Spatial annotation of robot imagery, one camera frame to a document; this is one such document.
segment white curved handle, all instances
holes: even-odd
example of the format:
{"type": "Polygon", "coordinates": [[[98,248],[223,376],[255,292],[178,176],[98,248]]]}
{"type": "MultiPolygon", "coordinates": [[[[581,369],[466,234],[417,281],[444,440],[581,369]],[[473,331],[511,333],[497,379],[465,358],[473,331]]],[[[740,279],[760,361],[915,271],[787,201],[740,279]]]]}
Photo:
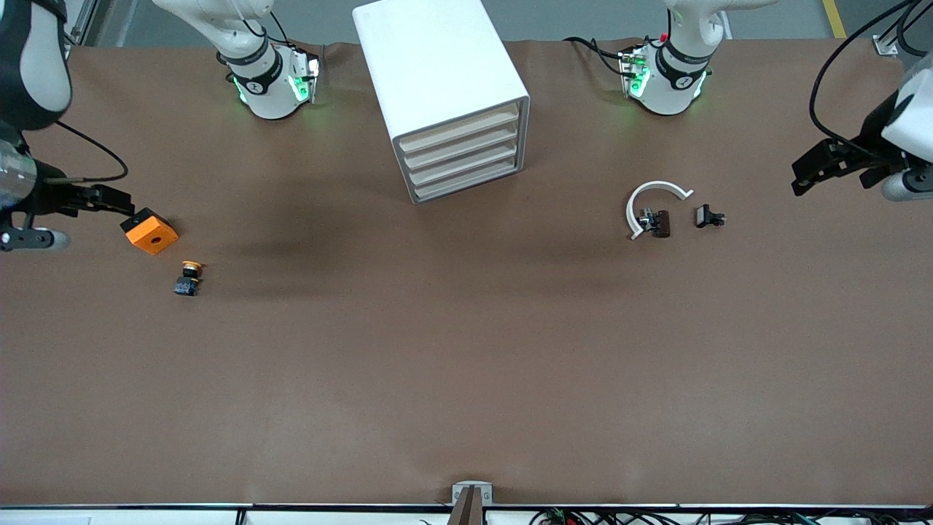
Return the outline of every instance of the white curved handle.
{"type": "Polygon", "coordinates": [[[625,206],[625,219],[629,221],[629,228],[632,230],[632,240],[635,240],[640,234],[642,234],[645,229],[641,227],[641,224],[638,223],[638,219],[635,217],[635,197],[638,196],[638,193],[645,192],[647,190],[667,190],[677,197],[681,201],[686,200],[687,197],[693,195],[693,190],[684,191],[683,188],[677,186],[673,182],[667,182],[666,180],[652,180],[642,184],[632,192],[632,196],[629,197],[629,204],[625,206]]]}

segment brown tabletop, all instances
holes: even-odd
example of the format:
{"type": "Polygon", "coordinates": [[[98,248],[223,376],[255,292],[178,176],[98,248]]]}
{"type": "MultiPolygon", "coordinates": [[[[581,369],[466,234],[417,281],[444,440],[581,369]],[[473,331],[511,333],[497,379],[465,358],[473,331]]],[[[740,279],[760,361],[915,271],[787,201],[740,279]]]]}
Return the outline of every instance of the brown tabletop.
{"type": "MultiPolygon", "coordinates": [[[[424,206],[357,46],[284,121],[208,49],[75,50],[64,120],[182,238],[152,257],[119,216],[49,217],[71,248],[0,257],[2,502],[415,503],[482,478],[501,502],[927,503],[933,205],[790,189],[837,45],[726,42],[663,118],[580,46],[508,44],[527,167],[424,206]],[[657,178],[696,193],[647,193],[673,236],[629,240],[657,178]],[[703,203],[728,224],[694,228],[703,203]],[[172,292],[188,259],[196,298],[172,292]]],[[[899,77],[858,43],[819,110],[854,135],[899,77]]]]}

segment brown table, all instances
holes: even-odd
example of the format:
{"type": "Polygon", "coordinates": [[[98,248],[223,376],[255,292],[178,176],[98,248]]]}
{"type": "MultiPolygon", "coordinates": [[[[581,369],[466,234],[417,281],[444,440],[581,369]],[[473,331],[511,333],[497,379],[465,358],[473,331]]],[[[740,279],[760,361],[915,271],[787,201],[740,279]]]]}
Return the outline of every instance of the brown table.
{"type": "MultiPolygon", "coordinates": [[[[933,205],[790,190],[837,44],[726,42],[672,118],[580,47],[508,44],[526,169],[424,206],[357,46],[285,121],[207,49],[75,50],[64,120],[183,236],[151,257],[118,216],[48,218],[70,249],[0,258],[2,501],[429,502],[483,478],[503,502],[928,502],[933,205]],[[674,234],[631,241],[654,178],[696,194],[646,194],[674,234]],[[703,203],[728,225],[693,228],[703,203]],[[172,294],[185,259],[200,297],[172,294]]],[[[825,121],[853,134],[899,72],[855,45],[825,121]]]]}

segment yellow stripe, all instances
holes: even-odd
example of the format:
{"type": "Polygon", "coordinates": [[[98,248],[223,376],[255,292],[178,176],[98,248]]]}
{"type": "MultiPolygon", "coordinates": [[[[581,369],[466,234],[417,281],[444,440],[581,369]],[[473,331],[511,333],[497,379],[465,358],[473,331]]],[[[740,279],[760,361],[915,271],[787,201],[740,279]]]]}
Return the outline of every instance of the yellow stripe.
{"type": "Polygon", "coordinates": [[[829,19],[832,35],[836,38],[845,38],[845,28],[842,27],[842,18],[839,16],[839,9],[836,8],[836,1],[823,0],[823,9],[826,10],[826,18],[829,19]]]}

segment white box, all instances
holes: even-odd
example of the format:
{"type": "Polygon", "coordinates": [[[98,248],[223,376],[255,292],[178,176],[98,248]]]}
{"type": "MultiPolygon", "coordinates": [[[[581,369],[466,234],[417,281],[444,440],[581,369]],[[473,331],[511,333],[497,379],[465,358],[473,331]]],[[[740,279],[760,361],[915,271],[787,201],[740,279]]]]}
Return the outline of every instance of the white box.
{"type": "Polygon", "coordinates": [[[380,0],[353,20],[414,203],[522,169],[531,99],[480,0],[380,0]]]}

